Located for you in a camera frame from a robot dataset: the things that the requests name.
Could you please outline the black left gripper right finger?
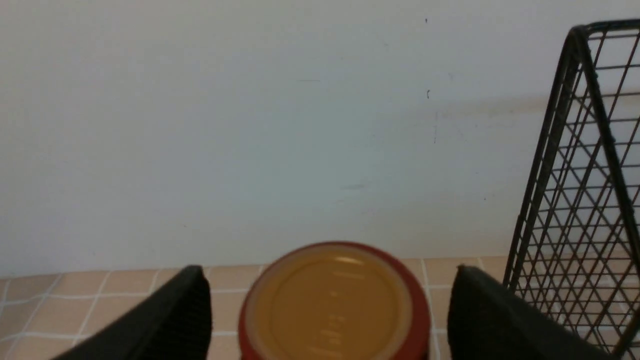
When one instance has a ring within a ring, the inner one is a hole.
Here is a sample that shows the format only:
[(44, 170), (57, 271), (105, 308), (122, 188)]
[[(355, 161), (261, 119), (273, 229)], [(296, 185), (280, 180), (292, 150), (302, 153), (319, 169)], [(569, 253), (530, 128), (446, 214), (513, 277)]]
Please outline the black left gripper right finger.
[(459, 265), (447, 338), (453, 360), (617, 360), (546, 317), (487, 272)]

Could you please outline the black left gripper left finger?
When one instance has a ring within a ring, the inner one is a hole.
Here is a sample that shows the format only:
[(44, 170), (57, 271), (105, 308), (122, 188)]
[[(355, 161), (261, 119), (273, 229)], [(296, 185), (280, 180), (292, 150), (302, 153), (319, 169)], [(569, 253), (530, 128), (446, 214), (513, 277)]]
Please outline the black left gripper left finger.
[(151, 296), (59, 360), (205, 360), (213, 317), (210, 283), (188, 265)]

